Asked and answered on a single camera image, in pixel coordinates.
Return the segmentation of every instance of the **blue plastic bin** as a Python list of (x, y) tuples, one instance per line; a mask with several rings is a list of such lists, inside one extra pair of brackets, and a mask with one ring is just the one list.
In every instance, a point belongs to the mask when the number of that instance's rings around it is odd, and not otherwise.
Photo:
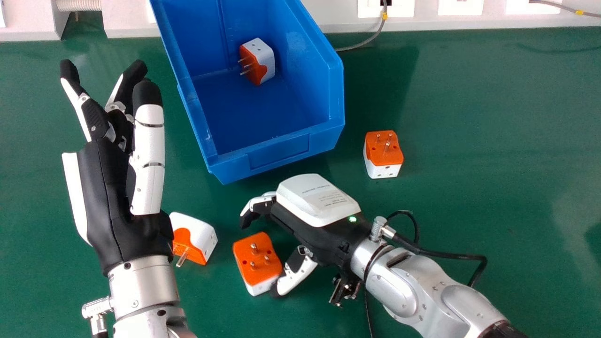
[[(342, 61), (300, 0), (151, 0), (210, 173), (234, 182), (334, 148)], [(272, 47), (276, 75), (240, 76), (238, 48)]]

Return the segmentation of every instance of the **orange and white plug adapter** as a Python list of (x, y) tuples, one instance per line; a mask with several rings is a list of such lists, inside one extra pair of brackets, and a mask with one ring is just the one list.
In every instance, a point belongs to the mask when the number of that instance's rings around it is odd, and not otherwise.
[(175, 266), (181, 267), (186, 259), (206, 265), (217, 245), (215, 229), (179, 212), (170, 213), (169, 218), (173, 226), (173, 254), (180, 256)]
[(372, 179), (397, 177), (403, 165), (403, 152), (394, 131), (375, 131), (365, 135), (363, 160)]
[(265, 232), (243, 238), (232, 246), (246, 290), (252, 296), (269, 291), (282, 273), (282, 263)]
[(240, 46), (242, 73), (254, 84), (260, 85), (275, 75), (275, 57), (273, 49), (260, 38)]

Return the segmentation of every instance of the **white corrugated hose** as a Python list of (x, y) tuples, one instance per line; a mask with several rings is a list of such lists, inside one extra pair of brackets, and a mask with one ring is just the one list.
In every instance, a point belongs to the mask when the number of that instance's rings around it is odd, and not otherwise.
[(102, 11), (100, 0), (56, 0), (56, 7), (61, 12)]

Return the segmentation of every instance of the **green tabletop surface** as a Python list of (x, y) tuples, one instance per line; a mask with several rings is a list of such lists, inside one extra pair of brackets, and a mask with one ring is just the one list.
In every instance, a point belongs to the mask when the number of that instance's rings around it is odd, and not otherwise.
[[(108, 40), (98, 15), (81, 14), (62, 41), (0, 44), (0, 337), (89, 337), (81, 305), (108, 294), (63, 173), (61, 153), (85, 143), (59, 83), (64, 58), (102, 104), (137, 58), (162, 90), (162, 209), (208, 222), (219, 238), (206, 266), (175, 270), (198, 337), (368, 337), (362, 294), (328, 304), (333, 268), (283, 299), (251, 297), (240, 278), (234, 241), (268, 232), (282, 260), (297, 245), (265, 220), (240, 230), (241, 208), (301, 173), (321, 174), (369, 218), (414, 211), (426, 248), (485, 254), (477, 289), (530, 337), (599, 337), (601, 28), (392, 32), (340, 57), (336, 148), (223, 186), (206, 170), (159, 38)], [(382, 129), (398, 133), (405, 162), (399, 177), (371, 180), (364, 135)], [(411, 236), (408, 221), (393, 226)], [(438, 262), (463, 283), (476, 266)], [(372, 301), (377, 337), (419, 337)]]

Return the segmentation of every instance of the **robotic arm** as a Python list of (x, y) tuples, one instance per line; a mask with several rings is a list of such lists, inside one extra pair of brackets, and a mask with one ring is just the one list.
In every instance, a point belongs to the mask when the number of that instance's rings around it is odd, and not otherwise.
[(317, 265), (335, 265), (330, 303), (354, 299), (361, 287), (398, 322), (425, 338), (526, 338), (478, 291), (450, 278), (432, 259), (383, 240), (399, 234), (384, 217), (370, 223), (353, 198), (318, 174), (291, 177), (251, 199), (240, 214), (248, 227), (268, 215), (301, 245), (286, 261), (272, 295), (289, 293)]
[(108, 277), (111, 295), (82, 307), (93, 338), (108, 338), (105, 315), (115, 313), (113, 337), (195, 338), (188, 330), (171, 261), (173, 230), (160, 209), (165, 131), (159, 88), (135, 61), (102, 108), (82, 88), (78, 70), (61, 61), (61, 85), (87, 140), (63, 153), (75, 224)]

